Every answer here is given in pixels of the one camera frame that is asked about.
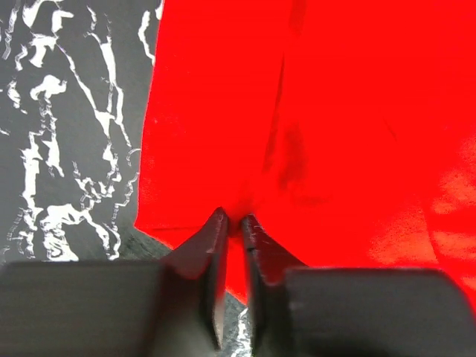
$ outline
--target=red towel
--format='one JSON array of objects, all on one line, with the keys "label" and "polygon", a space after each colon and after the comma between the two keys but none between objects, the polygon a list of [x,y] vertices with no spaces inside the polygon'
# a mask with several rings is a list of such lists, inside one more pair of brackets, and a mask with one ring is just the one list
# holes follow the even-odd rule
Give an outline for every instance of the red towel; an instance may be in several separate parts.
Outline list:
[{"label": "red towel", "polygon": [[[476,307],[475,6],[167,1],[136,227],[255,212],[311,266],[440,268]],[[239,234],[228,260],[243,298]]]}]

